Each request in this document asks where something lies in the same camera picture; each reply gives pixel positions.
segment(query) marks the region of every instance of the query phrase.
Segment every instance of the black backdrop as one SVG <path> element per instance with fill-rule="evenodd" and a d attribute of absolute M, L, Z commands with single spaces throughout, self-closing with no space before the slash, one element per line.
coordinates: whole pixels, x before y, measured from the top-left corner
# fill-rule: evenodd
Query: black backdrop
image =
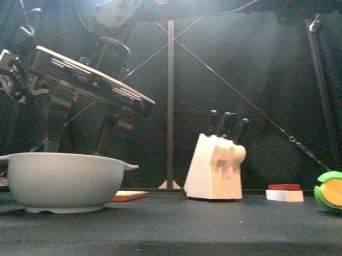
<path fill-rule="evenodd" d="M 77 60 L 90 55 L 94 41 L 67 1 L 59 1 L 58 4 L 47 1 L 45 7 L 39 44 Z M 177 20 L 176 34 L 196 20 Z M 341 138 L 342 33 L 339 24 L 341 14 L 325 14 L 320 38 L 335 124 Z M 127 41 L 133 51 L 127 60 L 131 69 L 168 44 L 168 33 L 161 26 L 156 22 L 142 22 L 134 27 Z M 204 131 L 209 111 L 217 109 L 220 112 L 237 112 L 240 117 L 252 120 L 244 139 L 248 149 L 242 165 L 244 188 L 260 189 L 266 188 L 269 183 L 296 182 L 312 190 L 317 177 L 327 170 L 234 92 L 238 90 L 242 93 L 331 168 L 339 167 L 328 145 L 305 20 L 280 22 L 274 12 L 204 17 L 178 40 L 234 87 L 232 89 L 222 82 L 176 42 L 174 178 L 178 184 L 185 184 L 197 138 Z M 156 188 L 168 177 L 168 59 L 165 48 L 125 79 L 133 88 L 157 101 L 153 116 L 137 121 L 130 137 L 119 144 L 114 143 L 107 152 L 107 155 L 141 165 L 140 171 L 127 172 L 123 184 L 127 187 Z M 71 115 L 89 104 L 89 100 L 81 97 Z M 94 134 L 106 113 L 109 109 L 98 104 L 75 119 L 66 130 L 65 151 L 91 153 L 97 140 Z M 39 141 L 39 120 L 39 106 L 22 106 L 11 152 L 27 151 Z"/>

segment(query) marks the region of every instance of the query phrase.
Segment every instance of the knife block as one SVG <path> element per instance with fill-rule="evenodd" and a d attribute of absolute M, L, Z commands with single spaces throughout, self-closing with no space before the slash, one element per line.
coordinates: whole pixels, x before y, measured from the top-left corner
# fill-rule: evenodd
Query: knife block
<path fill-rule="evenodd" d="M 241 163 L 246 149 L 232 140 L 200 135 L 188 174 L 188 197 L 210 200 L 242 199 Z"/>

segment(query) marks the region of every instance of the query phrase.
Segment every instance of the black knife handle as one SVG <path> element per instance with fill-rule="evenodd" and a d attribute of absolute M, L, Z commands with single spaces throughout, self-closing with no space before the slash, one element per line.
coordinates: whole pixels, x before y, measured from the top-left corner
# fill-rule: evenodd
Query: black knife handle
<path fill-rule="evenodd" d="M 224 134 L 224 137 L 228 140 L 233 140 L 233 131 L 237 123 L 237 118 L 238 118 L 238 115 L 236 113 L 230 113 L 230 116 L 228 117 L 228 120 L 226 120 L 226 125 L 225 125 L 226 130 Z"/>
<path fill-rule="evenodd" d="M 248 118 L 244 118 L 240 122 L 240 130 L 238 130 L 238 134 L 233 140 L 234 144 L 236 145 L 240 145 L 241 144 L 241 140 L 242 140 L 242 137 L 248 131 L 248 128 L 249 128 L 249 124 L 250 124 L 250 120 Z"/>
<path fill-rule="evenodd" d="M 213 109 L 210 111 L 210 117 L 209 117 L 209 129 L 205 133 L 208 137 L 210 137 L 214 134 L 217 118 L 218 118 L 218 112 L 217 112 L 217 110 Z"/>
<path fill-rule="evenodd" d="M 222 137 L 222 135 L 225 133 L 225 128 L 226 128 L 226 123 L 228 123 L 229 116 L 230 116 L 230 112 L 225 112 L 222 114 L 218 129 L 217 129 L 217 132 L 216 132 L 218 137 Z"/>

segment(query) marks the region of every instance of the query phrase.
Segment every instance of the black table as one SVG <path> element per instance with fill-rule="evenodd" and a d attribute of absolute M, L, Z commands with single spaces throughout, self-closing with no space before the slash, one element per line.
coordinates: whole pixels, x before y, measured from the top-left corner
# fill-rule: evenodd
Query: black table
<path fill-rule="evenodd" d="M 234 202 L 149 193 L 82 214 L 31 214 L 0 193 L 0 255 L 341 255 L 342 216 L 245 195 Z"/>

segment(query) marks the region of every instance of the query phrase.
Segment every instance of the orange object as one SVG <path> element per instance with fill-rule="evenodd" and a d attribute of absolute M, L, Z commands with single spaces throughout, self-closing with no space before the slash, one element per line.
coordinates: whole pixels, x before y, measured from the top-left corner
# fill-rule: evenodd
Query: orange object
<path fill-rule="evenodd" d="M 335 206 L 342 207 L 342 180 L 329 180 L 321 185 L 327 201 Z"/>
<path fill-rule="evenodd" d="M 118 191 L 111 202 L 126 202 L 134 199 L 140 199 L 145 197 L 146 194 L 146 191 Z"/>

